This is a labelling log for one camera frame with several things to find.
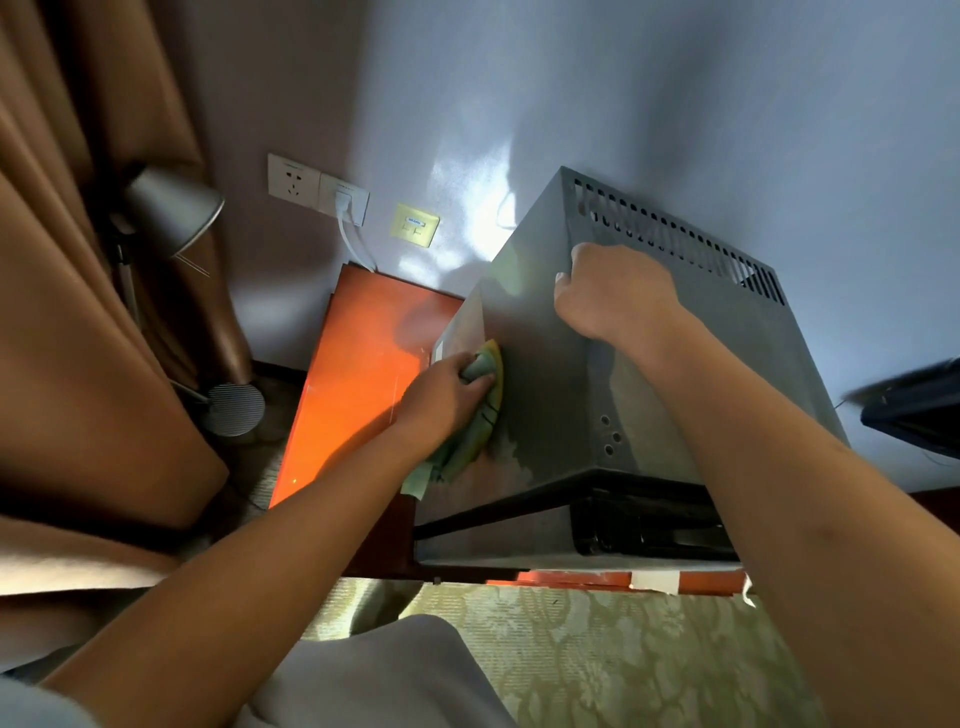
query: yellow wall plate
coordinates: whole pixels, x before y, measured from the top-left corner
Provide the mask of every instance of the yellow wall plate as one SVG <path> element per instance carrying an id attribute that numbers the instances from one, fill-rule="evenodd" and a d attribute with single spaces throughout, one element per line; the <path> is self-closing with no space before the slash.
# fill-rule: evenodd
<path id="1" fill-rule="evenodd" d="M 396 206 L 394 223 L 390 226 L 390 235 L 414 245 L 429 248 L 430 241 L 433 240 L 433 233 L 437 231 L 438 225 L 440 225 L 440 218 L 436 215 L 400 203 Z"/>

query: person's left hand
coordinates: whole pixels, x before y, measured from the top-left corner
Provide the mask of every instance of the person's left hand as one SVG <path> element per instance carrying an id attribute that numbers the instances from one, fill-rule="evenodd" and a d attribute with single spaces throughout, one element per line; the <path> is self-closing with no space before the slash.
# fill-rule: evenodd
<path id="1" fill-rule="evenodd" d="M 493 386 L 494 375 L 470 384 L 460 380 L 460 372 L 475 358 L 472 353 L 459 353 L 442 359 L 420 372 L 403 394 L 394 426 L 402 427 L 423 448 L 424 457 L 469 422 Z"/>

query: forearm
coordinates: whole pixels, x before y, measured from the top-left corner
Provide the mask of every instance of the forearm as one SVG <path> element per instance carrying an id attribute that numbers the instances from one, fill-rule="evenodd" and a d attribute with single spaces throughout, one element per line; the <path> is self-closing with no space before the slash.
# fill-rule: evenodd
<path id="1" fill-rule="evenodd" d="M 44 687 L 108 728 L 223 725 L 297 641 L 428 452 L 389 427 L 174 572 Z"/>
<path id="2" fill-rule="evenodd" d="M 960 670 L 960 540 L 691 315 L 671 324 L 626 354 L 832 716 L 943 719 Z"/>

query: cleaning cloth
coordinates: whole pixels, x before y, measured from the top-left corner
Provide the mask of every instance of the cleaning cloth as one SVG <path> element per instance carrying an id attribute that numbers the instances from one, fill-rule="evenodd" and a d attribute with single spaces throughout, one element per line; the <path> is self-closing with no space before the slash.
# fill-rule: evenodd
<path id="1" fill-rule="evenodd" d="M 472 419 L 466 427 L 450 435 L 430 457 L 407 475 L 400 488 L 401 493 L 420 500 L 430 483 L 451 483 L 467 465 L 476 460 L 490 440 L 497 415 L 500 413 L 500 403 L 503 401 L 503 358 L 500 356 L 500 348 L 492 339 L 480 347 L 476 359 L 460 373 L 460 379 L 465 384 L 470 384 L 484 375 L 495 375 L 496 379 L 490 392 L 473 413 Z"/>

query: silver lamp shade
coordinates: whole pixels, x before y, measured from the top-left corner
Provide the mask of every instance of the silver lamp shade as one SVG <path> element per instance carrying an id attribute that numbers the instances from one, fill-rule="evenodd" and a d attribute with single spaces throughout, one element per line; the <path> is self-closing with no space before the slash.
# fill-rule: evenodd
<path id="1" fill-rule="evenodd" d="M 123 191 L 133 226 L 155 255 L 177 257 L 213 224 L 224 196 L 162 167 L 145 166 Z"/>

